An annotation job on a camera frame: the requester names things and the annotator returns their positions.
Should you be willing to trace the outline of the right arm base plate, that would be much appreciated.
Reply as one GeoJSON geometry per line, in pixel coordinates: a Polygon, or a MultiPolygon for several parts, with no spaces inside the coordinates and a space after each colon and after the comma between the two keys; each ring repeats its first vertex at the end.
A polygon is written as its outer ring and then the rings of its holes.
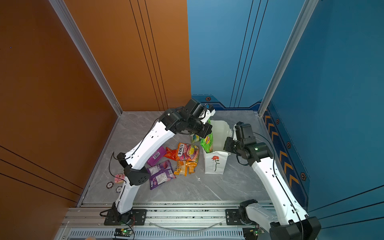
{"type": "Polygon", "coordinates": [[[241,219],[239,209],[226,209],[226,223],[228,226],[244,225],[241,219]]]}

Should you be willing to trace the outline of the white paper bag with flowers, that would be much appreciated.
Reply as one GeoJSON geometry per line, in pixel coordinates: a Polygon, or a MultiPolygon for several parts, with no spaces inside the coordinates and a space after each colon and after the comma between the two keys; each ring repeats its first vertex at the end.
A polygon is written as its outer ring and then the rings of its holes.
{"type": "Polygon", "coordinates": [[[231,153],[224,150],[227,137],[233,137],[233,131],[225,121],[211,121],[213,134],[213,151],[204,152],[205,173],[223,175],[228,157],[231,153]]]}

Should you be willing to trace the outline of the purple snack bag white label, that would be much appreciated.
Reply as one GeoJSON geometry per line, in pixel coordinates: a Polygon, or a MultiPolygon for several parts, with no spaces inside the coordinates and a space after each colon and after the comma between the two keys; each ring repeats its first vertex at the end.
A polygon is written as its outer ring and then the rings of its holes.
{"type": "Polygon", "coordinates": [[[150,190],[157,188],[159,185],[176,179],[171,162],[169,160],[150,167],[147,169],[150,174],[150,190]]]}

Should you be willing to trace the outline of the small green snack bag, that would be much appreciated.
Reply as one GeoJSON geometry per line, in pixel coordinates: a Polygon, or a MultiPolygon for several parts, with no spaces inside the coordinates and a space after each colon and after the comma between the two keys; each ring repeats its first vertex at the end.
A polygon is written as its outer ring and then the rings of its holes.
{"type": "Polygon", "coordinates": [[[191,135],[191,143],[194,144],[194,143],[199,143],[201,141],[201,137],[199,137],[198,135],[196,134],[192,134],[191,135]]]}

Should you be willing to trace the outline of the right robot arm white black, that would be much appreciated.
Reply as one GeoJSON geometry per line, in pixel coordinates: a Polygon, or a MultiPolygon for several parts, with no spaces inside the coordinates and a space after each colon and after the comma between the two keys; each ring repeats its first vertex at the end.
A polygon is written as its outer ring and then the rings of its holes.
{"type": "Polygon", "coordinates": [[[261,179],[275,213],[258,203],[245,207],[247,218],[267,231],[272,240],[315,240],[321,230],[320,221],[308,215],[296,200],[280,175],[277,163],[268,145],[257,143],[255,138],[235,140],[228,137],[224,149],[241,156],[261,179]]]}

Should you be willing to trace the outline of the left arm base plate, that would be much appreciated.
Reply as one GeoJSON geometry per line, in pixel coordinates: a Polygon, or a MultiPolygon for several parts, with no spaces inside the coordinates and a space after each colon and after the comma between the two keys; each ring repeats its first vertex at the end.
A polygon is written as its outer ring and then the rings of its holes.
{"type": "Polygon", "coordinates": [[[143,226],[146,221],[147,210],[133,209],[124,214],[115,214],[112,209],[109,209],[105,214],[102,212],[101,215],[105,218],[105,226],[143,226]]]}

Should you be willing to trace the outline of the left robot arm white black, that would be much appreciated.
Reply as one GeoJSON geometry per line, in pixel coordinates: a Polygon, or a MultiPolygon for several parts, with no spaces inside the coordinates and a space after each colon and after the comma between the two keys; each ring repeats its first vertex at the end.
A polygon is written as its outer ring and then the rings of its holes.
{"type": "Polygon", "coordinates": [[[166,141],[177,134],[195,134],[205,138],[212,133],[212,125],[208,123],[215,114],[213,105],[203,105],[191,99],[182,107],[168,109],[157,118],[145,137],[129,152],[120,153],[117,160],[124,168],[124,185],[119,197],[112,205],[115,216],[129,213],[140,185],[145,183],[150,174],[145,164],[155,151],[166,141]]]}

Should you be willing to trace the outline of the large green chips bag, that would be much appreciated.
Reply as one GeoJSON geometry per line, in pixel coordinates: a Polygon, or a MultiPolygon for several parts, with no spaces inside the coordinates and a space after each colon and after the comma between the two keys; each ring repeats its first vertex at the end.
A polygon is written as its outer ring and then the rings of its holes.
{"type": "Polygon", "coordinates": [[[206,153],[213,152],[213,133],[208,134],[205,138],[201,138],[200,144],[206,153]]]}

